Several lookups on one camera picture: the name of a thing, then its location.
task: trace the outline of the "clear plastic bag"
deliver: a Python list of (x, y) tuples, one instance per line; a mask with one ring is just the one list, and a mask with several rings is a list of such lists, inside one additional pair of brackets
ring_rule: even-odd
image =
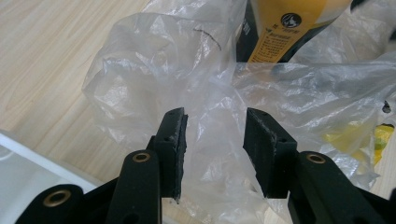
[[(396, 103), (396, 52), (365, 63), (236, 64), (234, 34), (244, 1), (190, 1), (176, 11), (178, 1), (156, 5), (161, 2), (145, 10), (169, 15), (139, 13), (114, 25), (83, 91), (98, 126), (132, 150), (146, 147), (164, 112), (185, 107), (180, 205), (191, 216), (204, 223), (263, 223), (269, 203), (287, 212), (284, 203), (264, 200), (242, 149), (248, 106), (272, 114), (299, 150), (330, 156), (355, 185), (370, 188), (374, 127), (395, 120), (393, 111), (381, 109), (384, 100)], [(191, 16), (189, 10), (202, 6), (229, 10)], [(351, 157), (356, 153), (358, 160)]]
[(396, 29), (396, 1), (370, 0), (349, 8), (328, 28), (307, 42), (294, 63), (354, 63), (383, 54)]

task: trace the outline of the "yellow label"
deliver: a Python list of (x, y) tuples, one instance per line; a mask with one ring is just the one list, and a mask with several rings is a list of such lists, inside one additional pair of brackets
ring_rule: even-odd
[(326, 0), (258, 0), (262, 33), (250, 63), (277, 63), (310, 29)]

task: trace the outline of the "wooden table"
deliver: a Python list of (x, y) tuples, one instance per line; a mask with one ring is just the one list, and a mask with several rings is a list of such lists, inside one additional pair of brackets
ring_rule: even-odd
[[(94, 125), (81, 86), (111, 26), (147, 2), (0, 0), (0, 129), (102, 181), (117, 176), (129, 151)], [(395, 148), (376, 166), (382, 177), (372, 192), (385, 198), (396, 187)], [(199, 223), (167, 203), (164, 213)], [(271, 211), (267, 220), (283, 223)]]

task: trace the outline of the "yellow bottle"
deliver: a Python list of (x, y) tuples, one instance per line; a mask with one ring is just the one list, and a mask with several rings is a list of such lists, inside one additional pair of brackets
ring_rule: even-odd
[(249, 0), (238, 62), (285, 63), (332, 23), (351, 0)]

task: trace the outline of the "mounting hole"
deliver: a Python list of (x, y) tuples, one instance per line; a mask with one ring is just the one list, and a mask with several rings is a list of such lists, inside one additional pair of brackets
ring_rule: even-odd
[(355, 224), (369, 224), (369, 222), (364, 217), (354, 217), (353, 223), (355, 223)]
[(308, 155), (306, 156), (306, 158), (307, 158), (309, 161), (312, 161), (312, 162), (314, 162), (314, 163), (322, 164), (322, 163), (325, 163), (325, 162), (326, 162), (326, 160), (325, 160), (323, 157), (321, 157), (321, 156), (319, 156), (319, 155), (317, 155), (317, 154), (308, 154)]
[(43, 204), (47, 207), (56, 207), (66, 202), (72, 193), (68, 189), (60, 189), (52, 192), (49, 196), (44, 199)]
[(135, 213), (126, 215), (126, 217), (123, 220), (124, 224), (136, 224), (138, 222), (139, 222), (139, 215)]
[(148, 153), (145, 153), (145, 152), (142, 152), (142, 153), (139, 153), (139, 154), (134, 155), (134, 156), (132, 157), (132, 159), (133, 159), (135, 162), (144, 162), (144, 161), (148, 161), (148, 160), (149, 160), (149, 154), (148, 154)]

